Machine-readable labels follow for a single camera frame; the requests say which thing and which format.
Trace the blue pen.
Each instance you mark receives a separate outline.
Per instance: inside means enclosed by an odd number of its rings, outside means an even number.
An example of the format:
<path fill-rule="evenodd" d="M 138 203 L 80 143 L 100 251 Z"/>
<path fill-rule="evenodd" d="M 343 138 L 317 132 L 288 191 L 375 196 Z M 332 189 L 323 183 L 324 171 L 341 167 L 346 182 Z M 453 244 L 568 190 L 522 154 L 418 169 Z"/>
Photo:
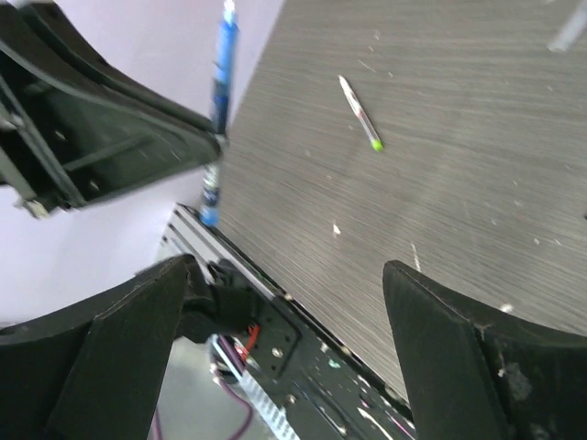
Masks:
<path fill-rule="evenodd" d="M 226 0 L 216 38 L 215 74 L 212 93 L 212 131 L 223 149 L 227 145 L 227 122 L 232 90 L 233 62 L 238 37 L 238 15 L 235 2 Z M 199 220 L 208 227 L 215 227 L 221 189 L 221 163 L 217 160 L 205 167 Z"/>

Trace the clear pen cap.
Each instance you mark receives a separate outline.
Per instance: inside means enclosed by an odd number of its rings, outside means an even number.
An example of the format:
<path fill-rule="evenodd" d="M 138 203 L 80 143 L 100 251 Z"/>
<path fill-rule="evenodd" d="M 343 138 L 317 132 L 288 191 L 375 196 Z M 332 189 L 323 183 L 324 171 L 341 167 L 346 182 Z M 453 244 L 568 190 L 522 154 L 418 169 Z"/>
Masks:
<path fill-rule="evenodd" d="M 554 39 L 549 42 L 548 49 L 553 52 L 567 51 L 586 29 L 586 22 L 586 0 L 582 0 Z"/>

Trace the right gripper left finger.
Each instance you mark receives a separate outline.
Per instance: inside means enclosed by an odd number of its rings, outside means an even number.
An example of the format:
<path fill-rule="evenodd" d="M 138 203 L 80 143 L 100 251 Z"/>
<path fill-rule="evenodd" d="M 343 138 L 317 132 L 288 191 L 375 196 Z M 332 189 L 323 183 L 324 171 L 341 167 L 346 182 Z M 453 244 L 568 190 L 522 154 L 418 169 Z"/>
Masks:
<path fill-rule="evenodd" d="M 193 267 L 168 258 L 2 329 L 2 438 L 147 438 Z"/>

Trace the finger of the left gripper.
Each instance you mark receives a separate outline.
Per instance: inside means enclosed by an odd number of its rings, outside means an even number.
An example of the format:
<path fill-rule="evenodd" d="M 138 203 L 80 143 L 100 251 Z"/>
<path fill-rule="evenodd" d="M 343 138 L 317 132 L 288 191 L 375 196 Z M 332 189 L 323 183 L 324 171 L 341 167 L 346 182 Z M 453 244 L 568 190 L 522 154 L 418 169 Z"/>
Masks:
<path fill-rule="evenodd" d="M 110 66 L 52 3 L 1 6 L 1 181 L 33 215 L 213 163 L 208 118 Z"/>

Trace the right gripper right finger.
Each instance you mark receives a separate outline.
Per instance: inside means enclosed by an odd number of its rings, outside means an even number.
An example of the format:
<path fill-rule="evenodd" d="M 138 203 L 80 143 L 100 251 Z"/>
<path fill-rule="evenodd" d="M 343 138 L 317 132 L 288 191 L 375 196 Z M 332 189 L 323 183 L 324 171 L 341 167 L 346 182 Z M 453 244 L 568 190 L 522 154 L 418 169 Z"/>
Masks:
<path fill-rule="evenodd" d="M 385 263 L 384 300 L 421 439 L 583 439 L 586 339 Z"/>

